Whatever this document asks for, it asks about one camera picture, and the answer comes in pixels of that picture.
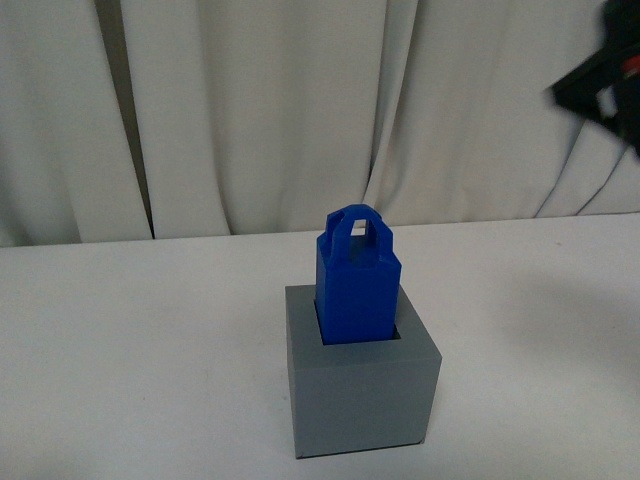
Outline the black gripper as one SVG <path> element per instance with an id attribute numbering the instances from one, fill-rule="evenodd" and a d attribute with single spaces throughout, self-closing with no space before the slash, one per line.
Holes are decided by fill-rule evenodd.
<path id="1" fill-rule="evenodd" d="M 639 3 L 606 1 L 602 40 L 549 87 L 555 106 L 593 122 L 639 152 Z"/>

